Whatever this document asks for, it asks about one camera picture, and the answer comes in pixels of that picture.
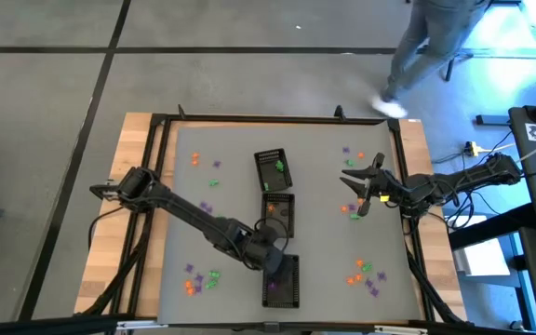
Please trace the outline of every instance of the gray pants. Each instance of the gray pants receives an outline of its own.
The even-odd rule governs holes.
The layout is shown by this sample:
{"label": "gray pants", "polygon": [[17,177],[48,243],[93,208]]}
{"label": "gray pants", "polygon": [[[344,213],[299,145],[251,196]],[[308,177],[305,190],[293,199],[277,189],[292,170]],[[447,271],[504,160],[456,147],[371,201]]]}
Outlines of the gray pants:
{"label": "gray pants", "polygon": [[[392,59],[384,101],[398,99],[451,60],[479,22],[489,0],[415,0],[409,27]],[[411,65],[417,48],[429,37],[426,51]]]}

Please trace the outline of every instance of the concrete floor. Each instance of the concrete floor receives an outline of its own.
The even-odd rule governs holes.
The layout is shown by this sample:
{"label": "concrete floor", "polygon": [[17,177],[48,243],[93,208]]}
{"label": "concrete floor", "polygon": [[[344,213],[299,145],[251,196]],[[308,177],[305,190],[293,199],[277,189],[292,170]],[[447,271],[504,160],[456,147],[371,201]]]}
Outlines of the concrete floor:
{"label": "concrete floor", "polygon": [[[0,46],[106,46],[121,3],[0,0]],[[134,0],[119,45],[395,47],[409,11],[402,0]],[[432,158],[453,153],[465,141],[492,147],[508,130],[476,127],[475,115],[506,114],[512,106],[536,103],[536,42],[518,7],[493,7],[465,46],[511,56],[460,61],[449,83],[434,75],[403,99],[409,116],[423,120]],[[518,57],[522,50],[525,59]],[[15,317],[102,58],[0,54],[0,207],[7,211],[0,219],[0,321]],[[341,104],[349,115],[376,116],[368,97],[385,82],[390,59],[115,56],[34,316],[73,311],[87,257],[87,226],[100,208],[87,187],[106,180],[126,112],[174,113],[180,103],[191,114],[331,115]],[[515,150],[507,153],[516,156]],[[435,168],[451,172],[461,165]],[[524,184],[482,193],[499,211],[529,201]],[[477,197],[475,202],[485,208]],[[501,328],[505,320],[519,318],[510,292],[469,286],[462,286],[465,294],[506,306],[487,313],[484,299],[469,300],[472,321]]]}

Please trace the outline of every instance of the small black tray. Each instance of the small black tray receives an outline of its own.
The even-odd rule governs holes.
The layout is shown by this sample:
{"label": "small black tray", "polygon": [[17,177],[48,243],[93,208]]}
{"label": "small black tray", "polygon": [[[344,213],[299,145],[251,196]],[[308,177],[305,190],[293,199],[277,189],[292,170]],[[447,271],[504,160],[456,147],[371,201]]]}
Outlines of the small black tray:
{"label": "small black tray", "polygon": [[270,288],[270,279],[264,273],[261,285],[261,305],[263,307],[299,308],[299,256],[283,255],[283,257],[288,258],[288,261],[291,262],[292,270],[288,278]]}
{"label": "small black tray", "polygon": [[[288,170],[287,157],[285,149],[274,149],[261,153],[255,153],[256,168],[260,178],[260,188],[263,192],[282,191],[293,186]],[[283,162],[284,168],[280,172],[276,169],[276,162]]]}
{"label": "small black tray", "polygon": [[[272,205],[274,211],[268,210]],[[281,220],[287,227],[288,237],[295,236],[295,194],[263,194],[261,197],[261,218],[276,218]],[[267,226],[278,232],[278,237],[287,237],[283,226],[278,221],[267,219]]]}

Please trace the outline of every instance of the table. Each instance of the table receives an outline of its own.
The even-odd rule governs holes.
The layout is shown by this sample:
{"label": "table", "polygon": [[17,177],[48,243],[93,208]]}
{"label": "table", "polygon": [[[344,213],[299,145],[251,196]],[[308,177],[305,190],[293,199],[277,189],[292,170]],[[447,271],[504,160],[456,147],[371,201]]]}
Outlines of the table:
{"label": "table", "polygon": [[[178,139],[179,129],[182,127],[233,127],[233,126],[266,126],[261,122],[218,122],[218,121],[198,121],[198,115],[187,116],[183,121],[171,121],[167,150],[162,169],[161,182],[171,187],[173,184],[173,167],[175,163],[175,148]],[[110,179],[120,181],[129,168],[141,164],[142,152],[144,151],[148,129],[150,128],[152,114],[128,113],[117,143],[114,161],[111,169]],[[278,117],[264,117],[267,122],[271,122]],[[405,161],[409,174],[433,173],[429,159],[429,151],[423,134],[422,124],[419,120],[401,120],[399,123],[402,146],[406,153]],[[156,134],[160,134],[161,127],[156,129]],[[151,162],[157,157],[157,151],[163,143],[153,142]],[[117,204],[104,202],[100,212],[106,212],[116,208]],[[436,214],[441,214],[440,208],[432,208]],[[101,220],[94,233],[92,247],[88,254],[87,264],[84,271],[82,284],[76,300],[75,311],[80,312],[88,308],[101,294],[106,285],[116,273],[121,250],[126,236],[127,220],[129,213],[120,210],[105,219]],[[142,222],[139,221],[139,234]],[[165,245],[166,231],[168,227],[168,214],[162,210],[157,210],[154,214],[154,221],[151,231],[151,239],[148,246],[146,262],[141,277],[141,290],[137,297],[137,317],[155,318],[158,312],[158,297],[161,282],[161,270],[163,263],[163,250]],[[448,233],[446,227],[433,217],[424,217],[419,225],[419,235],[421,237],[422,254],[428,277],[442,299],[450,306],[452,311],[459,317],[465,319],[466,313],[462,304],[462,296],[454,262],[450,250]],[[129,293],[133,274],[130,275],[126,284],[122,299],[119,304],[119,311],[125,312],[129,305]],[[413,280],[418,297],[421,292],[415,280]]]}
{"label": "table", "polygon": [[[510,109],[510,127],[514,132],[516,139],[516,147],[521,156],[530,153],[536,148],[536,141],[529,141],[525,123],[534,123],[527,117],[527,108],[512,108]],[[532,174],[536,172],[536,155],[531,159],[526,159],[522,162],[525,173]],[[536,325],[532,317],[532,303],[528,300],[524,288],[526,282],[524,280],[523,270],[528,270],[532,289],[536,301],[536,176],[527,179],[531,202],[519,208],[509,210],[502,215],[487,219],[475,226],[467,229],[462,229],[458,232],[450,234],[450,243],[452,249],[465,248],[470,245],[480,243],[491,238],[508,235],[519,231],[522,239],[524,256],[512,255],[507,256],[508,264],[512,264],[517,270],[518,278],[516,282],[511,278],[505,278],[502,282],[494,281],[494,284],[515,287],[516,294],[519,299],[520,310],[523,317],[523,324],[526,329],[536,330]],[[481,278],[481,282],[489,282],[485,278]]]}

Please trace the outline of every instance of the green block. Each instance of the green block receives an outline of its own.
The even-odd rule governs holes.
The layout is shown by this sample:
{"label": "green block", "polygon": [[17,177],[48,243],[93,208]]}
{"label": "green block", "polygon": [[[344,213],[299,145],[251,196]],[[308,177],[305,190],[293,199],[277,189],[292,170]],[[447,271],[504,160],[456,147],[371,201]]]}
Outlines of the green block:
{"label": "green block", "polygon": [[284,171],[285,170],[285,165],[283,164],[283,162],[281,162],[281,161],[276,162],[276,169],[279,172]]}

